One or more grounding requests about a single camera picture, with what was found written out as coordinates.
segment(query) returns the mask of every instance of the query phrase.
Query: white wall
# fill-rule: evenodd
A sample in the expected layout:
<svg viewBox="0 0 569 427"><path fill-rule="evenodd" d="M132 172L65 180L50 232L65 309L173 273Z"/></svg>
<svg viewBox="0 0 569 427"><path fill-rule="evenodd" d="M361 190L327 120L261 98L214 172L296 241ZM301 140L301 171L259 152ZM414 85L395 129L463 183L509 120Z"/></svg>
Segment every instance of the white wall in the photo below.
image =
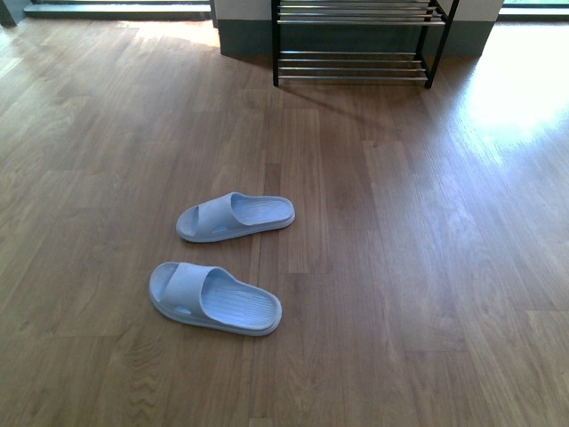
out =
<svg viewBox="0 0 569 427"><path fill-rule="evenodd" d="M453 0L439 0L450 7ZM461 0L456 20L495 22L503 0ZM215 0L218 20L270 20L270 0Z"/></svg>

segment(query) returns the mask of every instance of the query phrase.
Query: slide sandal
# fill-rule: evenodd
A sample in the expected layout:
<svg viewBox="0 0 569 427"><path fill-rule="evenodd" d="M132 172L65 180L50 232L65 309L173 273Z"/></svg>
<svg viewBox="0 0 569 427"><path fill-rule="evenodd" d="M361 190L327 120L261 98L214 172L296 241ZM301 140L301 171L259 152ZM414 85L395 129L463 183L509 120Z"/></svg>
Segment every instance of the slide sandal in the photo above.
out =
<svg viewBox="0 0 569 427"><path fill-rule="evenodd" d="M189 208L176 230L189 242L208 243L282 229L293 221L293 204L284 197L232 192Z"/></svg>
<svg viewBox="0 0 569 427"><path fill-rule="evenodd" d="M152 272L150 299L178 322L250 336L270 334L283 315L273 294L220 267L165 262Z"/></svg>

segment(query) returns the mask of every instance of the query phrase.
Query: floor plank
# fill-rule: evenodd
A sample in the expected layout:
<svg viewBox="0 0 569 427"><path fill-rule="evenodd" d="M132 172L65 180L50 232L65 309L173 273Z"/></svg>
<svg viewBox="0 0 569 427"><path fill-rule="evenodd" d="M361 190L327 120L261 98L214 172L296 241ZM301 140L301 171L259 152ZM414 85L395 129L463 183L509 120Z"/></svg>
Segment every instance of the floor plank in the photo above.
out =
<svg viewBox="0 0 569 427"><path fill-rule="evenodd" d="M568 37L497 24L427 91L274 88L210 21L0 28L0 423L566 427ZM296 220L176 234L232 190ZM281 325L165 318L167 261L270 291Z"/></svg>

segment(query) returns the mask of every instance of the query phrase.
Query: slipper strap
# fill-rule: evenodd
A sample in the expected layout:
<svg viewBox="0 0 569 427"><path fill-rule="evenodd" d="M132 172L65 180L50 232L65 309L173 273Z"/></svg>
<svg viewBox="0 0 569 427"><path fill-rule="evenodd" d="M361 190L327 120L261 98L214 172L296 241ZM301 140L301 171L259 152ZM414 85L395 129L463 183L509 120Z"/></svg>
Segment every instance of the slipper strap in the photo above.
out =
<svg viewBox="0 0 569 427"><path fill-rule="evenodd" d="M180 262L164 290L161 302L168 304L172 309L187 308L192 316L209 318L202 305L202 287L207 275L213 269L214 267Z"/></svg>
<svg viewBox="0 0 569 427"><path fill-rule="evenodd" d="M215 198L199 205L197 210L197 234L210 235L243 227L233 213L231 198L236 193Z"/></svg>

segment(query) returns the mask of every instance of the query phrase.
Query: metal shoe rack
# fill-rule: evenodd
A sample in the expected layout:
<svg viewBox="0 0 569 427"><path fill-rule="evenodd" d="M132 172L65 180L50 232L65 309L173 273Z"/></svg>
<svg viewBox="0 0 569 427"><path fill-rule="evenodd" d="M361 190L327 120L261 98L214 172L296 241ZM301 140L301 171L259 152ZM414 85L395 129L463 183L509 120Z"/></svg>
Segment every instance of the metal shoe rack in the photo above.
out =
<svg viewBox="0 0 569 427"><path fill-rule="evenodd" d="M271 0L273 85L285 79L406 80L433 85L446 39L460 0L449 12L437 0ZM281 27L383 26L421 27L414 52L324 52L281 49ZM429 29L443 28L428 64L423 48Z"/></svg>

